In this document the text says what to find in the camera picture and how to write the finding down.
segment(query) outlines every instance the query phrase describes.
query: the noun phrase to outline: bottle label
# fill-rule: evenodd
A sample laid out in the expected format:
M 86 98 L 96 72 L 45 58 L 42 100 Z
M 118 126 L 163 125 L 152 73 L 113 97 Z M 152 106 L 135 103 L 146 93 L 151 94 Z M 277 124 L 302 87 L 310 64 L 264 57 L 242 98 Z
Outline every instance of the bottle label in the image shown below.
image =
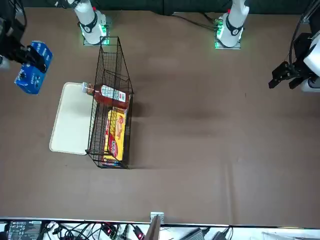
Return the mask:
M 102 85 L 101 87 L 101 94 L 104 97 L 118 100 L 120 102 L 126 102 L 126 94 L 122 91 L 114 90 L 112 87 Z

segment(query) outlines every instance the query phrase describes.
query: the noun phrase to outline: blue package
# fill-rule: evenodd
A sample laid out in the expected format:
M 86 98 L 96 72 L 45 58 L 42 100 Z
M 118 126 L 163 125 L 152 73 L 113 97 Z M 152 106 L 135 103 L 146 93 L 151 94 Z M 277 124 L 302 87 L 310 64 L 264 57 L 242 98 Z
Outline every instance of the blue package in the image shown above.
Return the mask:
M 53 54 L 46 44 L 41 41 L 32 41 L 31 46 L 44 58 L 46 72 L 43 73 L 35 66 L 22 64 L 14 83 L 27 94 L 38 94 L 50 66 Z

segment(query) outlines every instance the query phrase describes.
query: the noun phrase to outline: white tray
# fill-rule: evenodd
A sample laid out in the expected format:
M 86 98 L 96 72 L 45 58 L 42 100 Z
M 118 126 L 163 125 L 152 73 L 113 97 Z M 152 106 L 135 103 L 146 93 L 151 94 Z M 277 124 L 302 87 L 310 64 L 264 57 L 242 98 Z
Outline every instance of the white tray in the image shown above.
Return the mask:
M 64 84 L 49 144 L 51 151 L 86 154 L 92 100 L 92 96 L 82 92 L 81 83 Z

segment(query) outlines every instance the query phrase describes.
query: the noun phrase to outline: metal wire rack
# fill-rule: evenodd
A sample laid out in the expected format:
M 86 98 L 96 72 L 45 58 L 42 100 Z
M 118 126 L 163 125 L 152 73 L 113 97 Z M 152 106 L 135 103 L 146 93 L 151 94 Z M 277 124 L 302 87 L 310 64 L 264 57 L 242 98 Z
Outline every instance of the metal wire rack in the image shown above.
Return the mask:
M 114 89 L 113 94 L 118 90 L 128 95 L 126 98 L 128 108 L 116 108 L 114 95 L 110 105 L 96 101 L 93 96 L 86 153 L 99 168 L 127 169 L 134 91 L 119 37 L 103 37 L 102 42 L 107 42 L 107 45 L 100 45 L 94 85 L 111 87 Z M 121 112 L 124 116 L 122 118 L 122 123 L 125 122 L 124 129 L 123 124 L 119 129 L 117 112 Z M 119 131 L 124 131 L 123 145 L 117 145 L 115 140 L 115 134 Z

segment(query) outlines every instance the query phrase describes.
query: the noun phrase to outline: red sauce bottle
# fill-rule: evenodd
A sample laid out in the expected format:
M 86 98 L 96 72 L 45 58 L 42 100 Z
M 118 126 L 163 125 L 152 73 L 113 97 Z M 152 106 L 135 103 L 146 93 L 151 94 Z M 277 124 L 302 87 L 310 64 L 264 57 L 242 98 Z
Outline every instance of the red sauce bottle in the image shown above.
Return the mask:
M 127 109 L 129 106 L 130 96 L 128 93 L 113 89 L 104 84 L 93 85 L 92 83 L 83 82 L 82 92 L 91 95 L 101 104 Z

